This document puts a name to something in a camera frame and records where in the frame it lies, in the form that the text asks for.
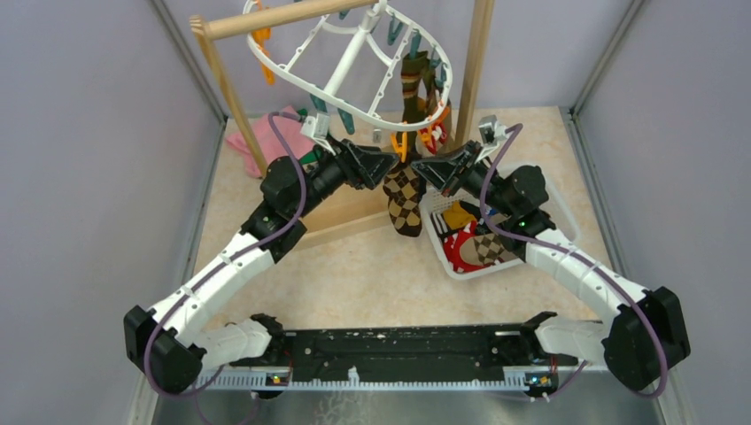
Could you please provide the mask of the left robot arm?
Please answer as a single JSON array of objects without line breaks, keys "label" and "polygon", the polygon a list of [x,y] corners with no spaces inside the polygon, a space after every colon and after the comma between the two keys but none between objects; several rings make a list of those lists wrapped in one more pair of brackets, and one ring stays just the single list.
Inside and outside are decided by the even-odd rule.
[{"label": "left robot arm", "polygon": [[295,157],[272,161],[260,189],[263,200],[210,263],[149,308],[124,316],[128,359],[151,387],[166,395],[192,394],[205,370],[244,359],[273,366],[283,357],[283,328],[266,314],[206,331],[213,318],[255,276],[276,266],[307,231],[302,218],[340,187],[375,189],[398,163],[395,153],[350,140],[315,146],[315,167]]}]

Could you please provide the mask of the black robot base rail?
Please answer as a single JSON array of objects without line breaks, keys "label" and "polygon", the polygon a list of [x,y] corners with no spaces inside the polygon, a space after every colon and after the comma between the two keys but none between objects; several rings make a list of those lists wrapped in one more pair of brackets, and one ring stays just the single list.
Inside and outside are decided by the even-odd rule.
[{"label": "black robot base rail", "polygon": [[264,376],[264,396],[284,390],[489,390],[545,398],[584,367],[544,354],[519,323],[397,328],[284,330],[268,318],[272,340],[234,369]]}]

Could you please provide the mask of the brown argyle sock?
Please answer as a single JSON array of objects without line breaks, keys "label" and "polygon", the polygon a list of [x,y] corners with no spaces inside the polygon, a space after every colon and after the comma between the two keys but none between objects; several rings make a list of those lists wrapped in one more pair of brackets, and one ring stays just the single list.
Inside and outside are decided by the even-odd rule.
[{"label": "brown argyle sock", "polygon": [[419,204],[426,192],[426,182],[414,169],[399,163],[384,178],[383,192],[388,197],[391,223],[399,235],[418,237],[422,232]]}]

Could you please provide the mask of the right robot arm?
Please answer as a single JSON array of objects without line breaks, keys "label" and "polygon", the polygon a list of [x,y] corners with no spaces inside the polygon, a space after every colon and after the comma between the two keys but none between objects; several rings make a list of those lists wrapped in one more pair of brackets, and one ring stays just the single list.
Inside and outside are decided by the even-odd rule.
[{"label": "right robot arm", "polygon": [[551,275],[597,315],[596,321],[575,321],[539,314],[530,322],[531,333],[519,341],[526,362],[542,365],[565,354],[606,366],[643,398],[665,391],[670,369],[691,353],[678,296],[665,287],[649,290],[632,282],[576,247],[540,207],[549,196],[539,166],[519,166],[502,177],[496,163],[481,158],[479,144],[471,142],[411,167],[442,194],[462,189],[477,198],[482,212],[495,210],[504,220],[487,224],[503,246]]}]

